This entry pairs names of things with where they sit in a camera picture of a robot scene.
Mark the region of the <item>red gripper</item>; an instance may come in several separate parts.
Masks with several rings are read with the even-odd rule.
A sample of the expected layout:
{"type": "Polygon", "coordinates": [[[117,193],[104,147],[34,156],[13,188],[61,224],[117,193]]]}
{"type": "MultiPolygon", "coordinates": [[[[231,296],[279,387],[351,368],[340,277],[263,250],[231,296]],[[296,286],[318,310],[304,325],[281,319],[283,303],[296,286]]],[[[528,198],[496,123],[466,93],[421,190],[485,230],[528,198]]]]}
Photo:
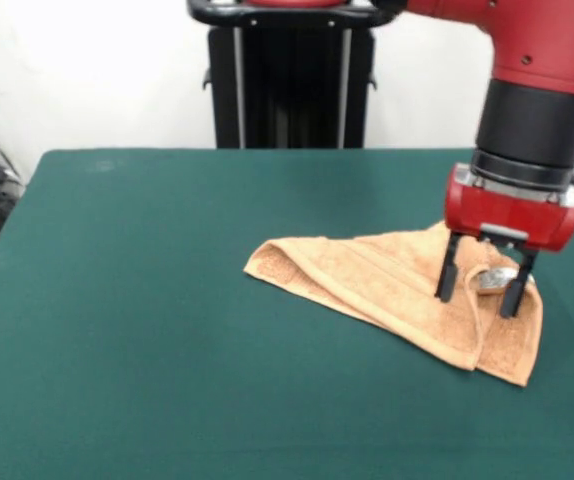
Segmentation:
{"type": "Polygon", "coordinates": [[[518,273],[503,296],[500,316],[515,317],[538,256],[536,250],[558,252],[574,234],[574,185],[562,193],[530,190],[477,176],[469,165],[458,163],[448,180],[444,221],[456,232],[450,233],[435,292],[443,303],[454,292],[461,233],[490,234],[532,249],[519,250],[518,273]]]}

